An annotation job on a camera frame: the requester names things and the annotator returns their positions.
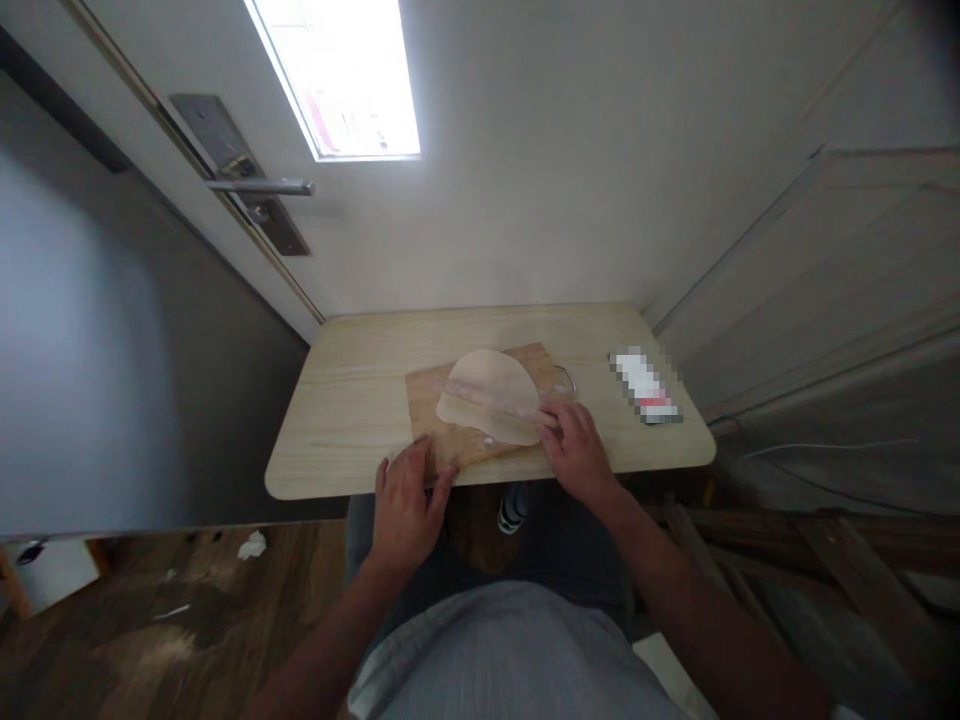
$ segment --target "jeans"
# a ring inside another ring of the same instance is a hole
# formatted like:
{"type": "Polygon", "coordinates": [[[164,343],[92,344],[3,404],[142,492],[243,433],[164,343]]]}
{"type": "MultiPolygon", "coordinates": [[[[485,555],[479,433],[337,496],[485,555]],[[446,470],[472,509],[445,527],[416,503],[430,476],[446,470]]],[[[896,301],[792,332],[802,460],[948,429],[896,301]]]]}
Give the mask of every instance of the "jeans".
{"type": "MultiPolygon", "coordinates": [[[[605,612],[626,637],[633,614],[630,574],[603,524],[556,480],[525,483],[529,516],[520,549],[501,575],[467,563],[444,534],[387,612],[367,655],[412,617],[457,593],[501,580],[535,582],[574,605],[605,612]]],[[[354,495],[347,511],[347,582],[373,544],[373,495],[354,495]]]]}

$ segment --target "door window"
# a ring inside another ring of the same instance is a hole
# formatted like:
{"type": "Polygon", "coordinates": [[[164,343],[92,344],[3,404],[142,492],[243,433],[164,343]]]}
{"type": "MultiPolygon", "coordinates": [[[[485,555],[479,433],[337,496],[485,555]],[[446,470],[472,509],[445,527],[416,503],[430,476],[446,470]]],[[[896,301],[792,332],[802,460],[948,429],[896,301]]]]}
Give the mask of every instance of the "door window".
{"type": "Polygon", "coordinates": [[[317,161],[417,157],[397,0],[245,0],[317,161]]]}

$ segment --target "paper scrap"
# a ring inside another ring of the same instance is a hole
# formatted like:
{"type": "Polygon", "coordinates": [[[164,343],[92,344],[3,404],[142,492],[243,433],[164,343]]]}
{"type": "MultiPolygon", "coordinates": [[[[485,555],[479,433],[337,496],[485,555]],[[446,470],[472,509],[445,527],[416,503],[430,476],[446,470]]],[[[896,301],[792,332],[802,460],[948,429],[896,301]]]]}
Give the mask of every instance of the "paper scrap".
{"type": "Polygon", "coordinates": [[[247,538],[247,541],[240,546],[240,549],[237,550],[237,557],[241,560],[246,560],[247,558],[260,557],[263,555],[263,551],[267,549],[267,539],[263,536],[263,533],[259,530],[255,530],[250,533],[250,537],[247,538]]]}
{"type": "Polygon", "coordinates": [[[190,603],[187,603],[186,605],[181,605],[176,610],[171,610],[168,613],[163,613],[162,615],[154,615],[153,619],[163,620],[164,618],[173,617],[174,615],[179,615],[180,613],[186,612],[189,609],[190,609],[190,603]]]}

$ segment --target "door lock plate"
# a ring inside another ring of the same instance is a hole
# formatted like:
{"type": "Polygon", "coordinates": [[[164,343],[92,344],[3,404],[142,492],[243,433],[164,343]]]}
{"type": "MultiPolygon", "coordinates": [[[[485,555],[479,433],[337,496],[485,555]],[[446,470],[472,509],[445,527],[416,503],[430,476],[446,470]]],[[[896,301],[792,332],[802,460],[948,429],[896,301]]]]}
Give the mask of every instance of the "door lock plate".
{"type": "MultiPolygon", "coordinates": [[[[216,165],[214,174],[218,180],[268,181],[219,97],[180,94],[171,95],[170,102],[216,165]]],[[[310,254],[300,231],[276,193],[238,191],[237,196],[247,211],[247,217],[260,227],[280,255],[291,257],[310,254]]]]}

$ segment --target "cable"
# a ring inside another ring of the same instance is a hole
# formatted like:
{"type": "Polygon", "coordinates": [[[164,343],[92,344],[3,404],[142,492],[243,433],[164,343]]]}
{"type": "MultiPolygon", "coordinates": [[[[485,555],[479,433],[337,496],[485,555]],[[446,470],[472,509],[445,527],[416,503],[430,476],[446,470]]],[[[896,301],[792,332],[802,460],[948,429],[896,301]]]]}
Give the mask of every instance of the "cable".
{"type": "Polygon", "coordinates": [[[864,443],[862,445],[823,445],[820,443],[786,443],[785,445],[772,445],[768,448],[763,448],[763,450],[757,450],[756,452],[747,453],[746,455],[741,455],[737,458],[737,462],[741,460],[746,460],[747,458],[756,457],[757,455],[765,455],[768,452],[773,452],[774,450],[786,450],[787,448],[820,448],[823,450],[866,450],[867,448],[872,447],[887,447],[889,445],[910,445],[913,443],[920,442],[916,438],[904,438],[903,440],[881,440],[879,442],[864,443]]]}
{"type": "MultiPolygon", "coordinates": [[[[736,418],[733,415],[720,415],[719,417],[716,417],[713,420],[711,420],[709,423],[707,423],[707,427],[710,427],[711,425],[714,425],[715,423],[721,422],[723,420],[731,420],[737,426],[737,434],[740,435],[744,440],[746,440],[746,433],[743,432],[743,423],[740,422],[739,418],[736,418]]],[[[750,455],[744,455],[739,460],[737,460],[737,462],[745,459],[746,457],[750,457],[754,454],[755,453],[751,453],[750,455]]],[[[785,467],[783,467],[779,463],[773,462],[773,460],[769,460],[767,458],[761,458],[761,460],[763,460],[763,462],[767,463],[768,465],[772,465],[780,472],[784,473],[785,475],[789,475],[795,480],[799,480],[800,482],[806,485],[815,487],[818,490],[822,490],[823,492],[830,493],[831,495],[836,495],[838,497],[846,498],[847,500],[853,500],[854,502],[864,503],[865,505],[873,505],[875,507],[881,507],[887,510],[895,510],[897,512],[911,513],[913,515],[926,515],[928,517],[946,518],[949,520],[956,520],[960,518],[960,515],[947,515],[946,513],[936,513],[936,512],[930,512],[928,510],[917,510],[916,508],[908,508],[908,507],[903,507],[902,505],[894,505],[892,503],[881,502],[879,500],[871,500],[870,498],[865,498],[859,495],[854,495],[852,493],[847,493],[847,492],[844,492],[843,490],[835,490],[834,488],[829,487],[827,485],[821,485],[820,483],[814,482],[813,480],[808,480],[807,478],[803,477],[802,475],[798,475],[792,470],[787,470],[785,467]]]]}

